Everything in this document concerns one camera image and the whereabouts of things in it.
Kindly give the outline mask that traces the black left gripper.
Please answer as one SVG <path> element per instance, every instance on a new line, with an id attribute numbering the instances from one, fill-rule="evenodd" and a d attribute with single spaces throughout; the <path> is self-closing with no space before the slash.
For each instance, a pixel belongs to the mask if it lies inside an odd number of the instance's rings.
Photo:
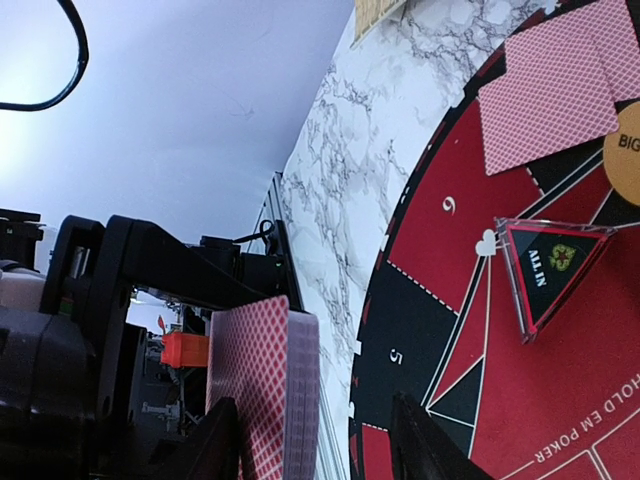
<path id="1" fill-rule="evenodd" d="M 178 446 L 137 425 L 147 388 L 146 334 L 128 323 L 135 290 L 216 311 L 285 295 L 302 308 L 285 224 L 266 219 L 236 240 L 187 245 L 157 224 L 114 215 L 106 224 L 69 215 L 58 232 L 40 310 L 67 314 L 96 380 L 90 479 L 148 479 Z"/>

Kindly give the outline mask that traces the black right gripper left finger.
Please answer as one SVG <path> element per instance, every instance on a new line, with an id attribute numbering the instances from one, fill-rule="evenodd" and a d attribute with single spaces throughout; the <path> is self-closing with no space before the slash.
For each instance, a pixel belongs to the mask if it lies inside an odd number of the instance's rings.
<path id="1" fill-rule="evenodd" d="M 155 479 L 235 480 L 240 464 L 240 426 L 233 398 L 223 397 L 193 434 L 161 465 Z"/>

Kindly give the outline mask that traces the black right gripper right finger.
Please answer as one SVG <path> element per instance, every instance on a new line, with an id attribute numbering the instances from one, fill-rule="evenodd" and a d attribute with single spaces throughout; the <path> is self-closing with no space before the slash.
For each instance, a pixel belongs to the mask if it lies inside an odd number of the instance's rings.
<path id="1" fill-rule="evenodd" d="M 491 479 L 405 392 L 393 396 L 389 439 L 395 480 Z"/>

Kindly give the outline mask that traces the red playing card deck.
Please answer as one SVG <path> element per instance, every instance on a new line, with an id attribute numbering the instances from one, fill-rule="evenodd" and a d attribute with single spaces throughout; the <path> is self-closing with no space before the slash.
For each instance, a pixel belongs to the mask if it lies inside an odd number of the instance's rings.
<path id="1" fill-rule="evenodd" d="M 272 297 L 211 319 L 206 407 L 234 400 L 241 479 L 315 475 L 320 397 L 319 323 Z"/>

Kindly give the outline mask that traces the red card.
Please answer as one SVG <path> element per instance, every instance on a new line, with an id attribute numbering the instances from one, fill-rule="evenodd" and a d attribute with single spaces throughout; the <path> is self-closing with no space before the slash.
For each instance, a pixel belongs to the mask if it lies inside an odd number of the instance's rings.
<path id="1" fill-rule="evenodd" d="M 288 315 L 277 296 L 212 317 L 206 407 L 235 402 L 240 479 L 284 477 Z"/>
<path id="2" fill-rule="evenodd" d="M 625 1 L 598 1 L 594 40 L 615 102 L 639 97 L 639 45 Z"/>

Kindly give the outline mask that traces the black triangular all-in marker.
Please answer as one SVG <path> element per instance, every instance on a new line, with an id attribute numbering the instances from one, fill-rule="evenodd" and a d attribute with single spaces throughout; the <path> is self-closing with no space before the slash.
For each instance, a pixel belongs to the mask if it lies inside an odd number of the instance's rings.
<path id="1" fill-rule="evenodd" d="M 617 229 L 497 217 L 522 342 L 533 342 L 600 259 Z"/>

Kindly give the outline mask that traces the orange big blind button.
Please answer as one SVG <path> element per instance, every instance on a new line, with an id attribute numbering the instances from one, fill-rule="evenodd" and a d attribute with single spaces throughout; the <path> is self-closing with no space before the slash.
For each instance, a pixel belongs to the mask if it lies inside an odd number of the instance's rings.
<path id="1" fill-rule="evenodd" d="M 612 188 L 626 201 L 640 203 L 639 102 L 618 115 L 619 129 L 606 136 L 603 164 Z"/>

